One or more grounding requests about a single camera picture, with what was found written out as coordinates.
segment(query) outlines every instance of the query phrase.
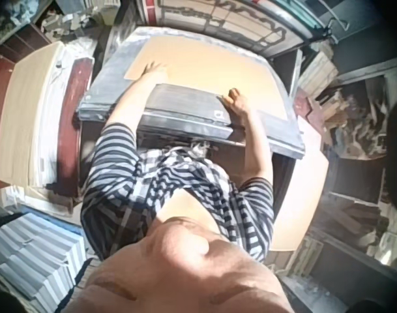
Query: stack of paper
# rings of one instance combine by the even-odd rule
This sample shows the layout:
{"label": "stack of paper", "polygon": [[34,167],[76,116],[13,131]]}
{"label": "stack of paper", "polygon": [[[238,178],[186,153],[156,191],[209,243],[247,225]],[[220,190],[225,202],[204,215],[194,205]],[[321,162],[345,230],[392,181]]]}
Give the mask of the stack of paper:
{"label": "stack of paper", "polygon": [[0,281],[39,312],[54,312],[86,260],[83,237],[34,214],[0,228]]}

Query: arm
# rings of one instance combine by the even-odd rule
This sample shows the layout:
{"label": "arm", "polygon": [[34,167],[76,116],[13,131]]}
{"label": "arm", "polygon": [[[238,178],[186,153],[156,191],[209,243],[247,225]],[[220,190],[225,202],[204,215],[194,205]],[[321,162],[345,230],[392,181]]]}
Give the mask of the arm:
{"label": "arm", "polygon": [[269,142],[262,122],[257,112],[251,109],[245,96],[236,88],[230,90],[228,96],[223,96],[223,103],[241,119],[246,132],[246,147],[244,151],[245,181],[253,177],[261,177],[272,184],[272,155]]}
{"label": "arm", "polygon": [[112,123],[122,123],[136,135],[149,95],[156,85],[165,83],[167,80],[168,75],[164,65],[154,63],[147,65],[140,78],[121,97],[108,118],[106,126]]}

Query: clutter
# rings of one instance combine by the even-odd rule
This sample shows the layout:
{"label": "clutter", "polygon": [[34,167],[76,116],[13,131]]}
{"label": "clutter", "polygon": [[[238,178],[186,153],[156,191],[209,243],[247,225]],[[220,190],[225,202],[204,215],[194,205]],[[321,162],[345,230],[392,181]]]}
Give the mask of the clutter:
{"label": "clutter", "polygon": [[58,41],[63,36],[75,33],[78,37],[84,36],[83,28],[98,12],[98,7],[87,8],[72,14],[61,15],[49,12],[48,17],[42,21],[42,31],[52,41]]}
{"label": "clutter", "polygon": [[82,236],[32,213],[0,228],[0,289],[32,312],[54,312],[86,259]]}

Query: striped fabric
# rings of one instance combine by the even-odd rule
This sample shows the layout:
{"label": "striped fabric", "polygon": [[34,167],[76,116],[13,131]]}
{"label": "striped fabric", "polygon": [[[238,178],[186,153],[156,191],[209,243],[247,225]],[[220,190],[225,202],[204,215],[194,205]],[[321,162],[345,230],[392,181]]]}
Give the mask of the striped fabric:
{"label": "striped fabric", "polygon": [[81,221],[100,258],[144,238],[157,212],[183,188],[210,212],[222,235],[264,260],[274,218],[267,180],[253,178],[237,189],[220,166],[185,148],[139,154],[122,124],[107,126],[95,149]]}

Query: left hand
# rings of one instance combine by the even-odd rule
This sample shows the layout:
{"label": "left hand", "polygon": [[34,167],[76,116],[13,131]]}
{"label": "left hand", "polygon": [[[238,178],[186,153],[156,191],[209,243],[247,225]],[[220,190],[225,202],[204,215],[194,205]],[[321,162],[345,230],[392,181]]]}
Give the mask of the left hand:
{"label": "left hand", "polygon": [[146,65],[141,78],[152,80],[155,84],[168,81],[168,67],[162,63],[149,63]]}

